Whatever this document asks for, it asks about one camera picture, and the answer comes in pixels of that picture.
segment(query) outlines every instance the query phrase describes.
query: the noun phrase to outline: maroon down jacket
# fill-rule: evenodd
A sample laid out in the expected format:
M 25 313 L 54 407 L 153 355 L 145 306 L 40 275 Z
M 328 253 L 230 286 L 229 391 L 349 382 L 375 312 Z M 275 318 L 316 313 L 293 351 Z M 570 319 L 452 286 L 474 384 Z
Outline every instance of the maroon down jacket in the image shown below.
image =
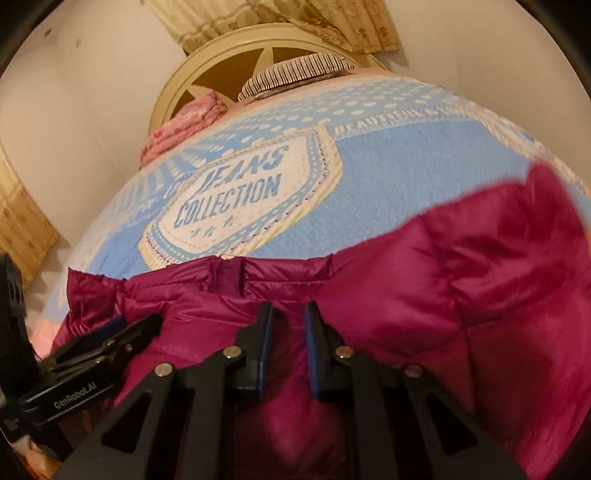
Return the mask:
M 591 407 L 591 269 L 584 229 L 546 167 L 437 207 L 325 258 L 207 257 L 114 280 L 70 272 L 54 346 L 109 319 L 161 312 L 120 401 L 160 362 L 185 367 L 233 342 L 270 300 L 265 401 L 237 413 L 235 478 L 340 479 L 343 426 L 312 400 L 302 323 L 315 299 L 348 345 L 390 366 L 419 362 L 527 471 L 543 479 Z

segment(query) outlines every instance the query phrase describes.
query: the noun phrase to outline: cream headboard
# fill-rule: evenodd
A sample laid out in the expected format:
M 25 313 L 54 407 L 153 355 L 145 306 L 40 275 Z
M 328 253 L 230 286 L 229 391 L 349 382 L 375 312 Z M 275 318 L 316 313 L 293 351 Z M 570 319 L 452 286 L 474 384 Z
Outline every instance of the cream headboard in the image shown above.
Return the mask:
M 254 73 L 279 61 L 318 52 L 335 53 L 358 67 L 385 68 L 372 55 L 344 51 L 291 24 L 241 28 L 198 48 L 174 72 L 156 101 L 150 134 L 208 89 L 217 91 L 230 105 Z

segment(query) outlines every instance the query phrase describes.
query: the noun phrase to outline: curtain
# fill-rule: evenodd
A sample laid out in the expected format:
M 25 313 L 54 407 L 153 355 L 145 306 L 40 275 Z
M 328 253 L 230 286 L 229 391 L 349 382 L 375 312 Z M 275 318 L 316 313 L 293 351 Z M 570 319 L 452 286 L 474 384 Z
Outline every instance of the curtain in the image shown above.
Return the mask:
M 384 0 L 147 0 L 188 53 L 230 30 L 292 23 L 344 50 L 375 53 L 400 48 Z
M 0 145 L 0 252 L 12 257 L 26 288 L 58 233 L 29 197 Z

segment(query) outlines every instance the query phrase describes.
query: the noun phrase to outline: white wall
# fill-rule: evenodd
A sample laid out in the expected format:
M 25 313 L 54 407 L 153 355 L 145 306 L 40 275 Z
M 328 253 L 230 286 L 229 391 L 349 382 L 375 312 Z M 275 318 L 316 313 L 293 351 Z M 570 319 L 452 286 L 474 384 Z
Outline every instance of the white wall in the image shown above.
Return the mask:
M 591 100 L 548 32 L 515 0 L 385 0 L 404 52 L 393 72 L 513 120 L 591 182 Z
M 57 46 L 73 93 L 131 177 L 155 101 L 186 56 L 139 0 L 78 0 Z
M 125 181 L 68 90 L 53 46 L 18 56 L 0 80 L 0 138 L 24 186 L 70 244 Z
M 139 0 L 66 0 L 11 62 L 0 138 L 69 245 L 138 171 L 154 103 L 185 58 Z

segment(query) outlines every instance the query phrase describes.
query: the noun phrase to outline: white badge graphic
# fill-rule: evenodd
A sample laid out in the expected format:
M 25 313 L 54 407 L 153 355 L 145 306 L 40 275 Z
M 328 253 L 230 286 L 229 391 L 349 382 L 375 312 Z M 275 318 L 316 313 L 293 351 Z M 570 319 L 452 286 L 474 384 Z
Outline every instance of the white badge graphic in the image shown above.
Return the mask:
M 342 163 L 322 126 L 205 165 L 139 242 L 153 270 L 206 255 L 246 255 L 310 213 L 338 184 Z

